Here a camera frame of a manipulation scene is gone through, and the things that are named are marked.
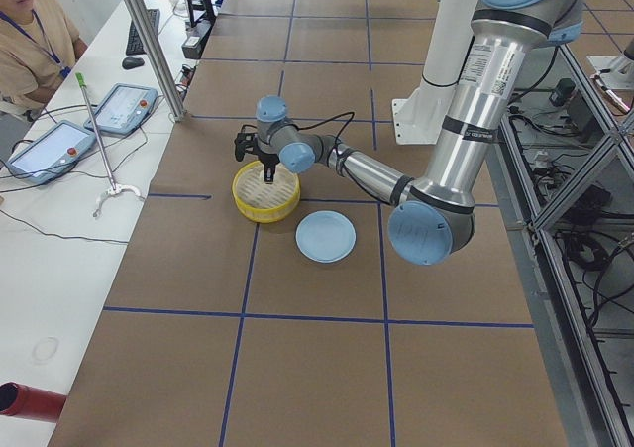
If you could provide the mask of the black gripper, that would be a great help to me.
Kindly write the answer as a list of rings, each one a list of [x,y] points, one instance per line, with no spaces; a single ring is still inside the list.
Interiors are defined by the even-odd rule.
[[[275,168],[280,163],[276,153],[270,153],[264,149],[263,144],[258,144],[258,159],[264,165],[264,183],[273,184]]]

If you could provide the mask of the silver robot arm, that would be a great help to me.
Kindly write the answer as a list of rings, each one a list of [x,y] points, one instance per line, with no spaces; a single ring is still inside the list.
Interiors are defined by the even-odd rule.
[[[302,173],[319,163],[393,206],[388,236],[397,254],[415,265],[435,265],[475,232],[472,188],[509,103],[524,59],[533,49],[574,40],[583,0],[478,0],[474,41],[443,119],[425,174],[407,176],[334,136],[301,132],[283,99],[262,98],[250,153],[272,182],[277,165]]]

